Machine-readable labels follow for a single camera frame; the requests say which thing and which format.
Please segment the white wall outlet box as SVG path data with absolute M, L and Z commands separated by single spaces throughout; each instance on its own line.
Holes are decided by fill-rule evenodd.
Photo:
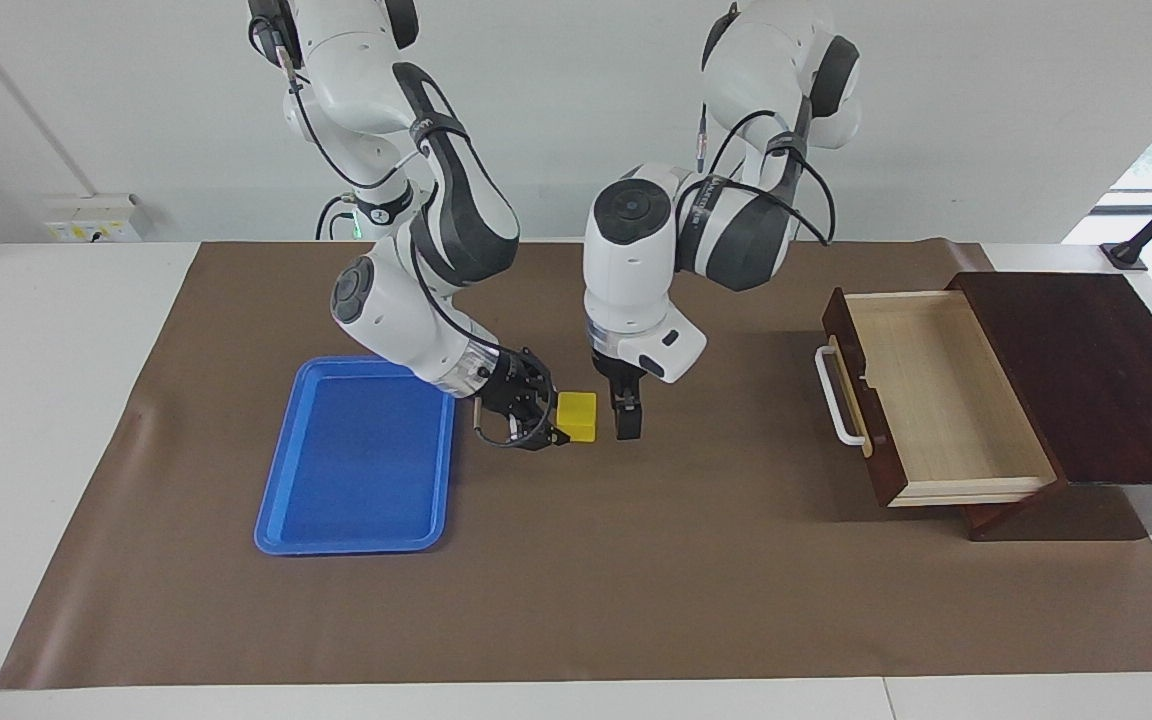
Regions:
M 132 194 L 45 197 L 44 227 L 56 242 L 138 243 L 152 232 L 146 211 Z

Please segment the white drawer handle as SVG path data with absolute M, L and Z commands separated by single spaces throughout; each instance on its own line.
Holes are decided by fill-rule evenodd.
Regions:
M 865 442 L 867 442 L 867 435 L 864 434 L 863 430 L 859 433 L 851 432 L 851 429 L 849 429 L 849 425 L 844 420 L 840 401 L 838 401 L 838 389 L 833 386 L 827 363 L 827 361 L 833 359 L 838 359 L 838 348 L 831 344 L 823 344 L 814 350 L 814 372 L 817 372 L 823 395 L 826 397 L 827 414 L 829 414 L 832 427 L 835 430 L 838 441 L 842 445 L 863 448 Z

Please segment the brown paper table mat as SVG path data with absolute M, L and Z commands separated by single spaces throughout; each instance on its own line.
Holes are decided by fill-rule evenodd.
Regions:
M 791 251 L 763 290 L 685 275 L 708 350 L 641 441 L 495 450 L 457 411 L 444 536 L 253 541 L 294 374 L 355 354 L 355 243 L 206 243 L 0 669 L 0 689 L 1152 670 L 1152 543 L 969 541 L 886 510 L 812 356 L 833 288 L 988 270 L 947 240 Z

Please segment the dark wooden cabinet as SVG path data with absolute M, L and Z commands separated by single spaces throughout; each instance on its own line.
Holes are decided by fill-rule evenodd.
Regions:
M 1152 311 L 1123 275 L 952 278 L 1055 473 L 1023 501 L 963 510 L 973 541 L 1152 536 Z

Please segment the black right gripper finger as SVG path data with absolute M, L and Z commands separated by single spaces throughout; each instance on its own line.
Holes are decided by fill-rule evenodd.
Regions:
M 544 450 L 550 446 L 563 446 L 571 441 L 571 435 L 558 429 L 544 416 L 511 416 L 511 448 L 521 450 Z
M 550 367 L 531 348 L 521 348 L 521 363 L 526 367 L 526 382 L 530 384 L 545 401 L 558 401 L 558 388 L 554 386 Z

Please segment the blue plastic tray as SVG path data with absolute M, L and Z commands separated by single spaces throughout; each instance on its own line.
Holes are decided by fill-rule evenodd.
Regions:
M 253 543 L 270 556 L 414 553 L 444 536 L 454 400 L 376 356 L 294 377 Z

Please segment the wooden drawer with dark front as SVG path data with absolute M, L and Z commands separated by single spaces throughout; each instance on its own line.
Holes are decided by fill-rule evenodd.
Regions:
M 887 509 L 1014 503 L 1058 479 L 963 291 L 832 291 L 827 361 Z

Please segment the yellow block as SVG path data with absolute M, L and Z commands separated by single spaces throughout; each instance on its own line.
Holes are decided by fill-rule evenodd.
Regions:
M 594 392 L 559 392 L 556 427 L 570 438 L 571 442 L 593 444 L 596 419 L 598 419 L 598 395 Z

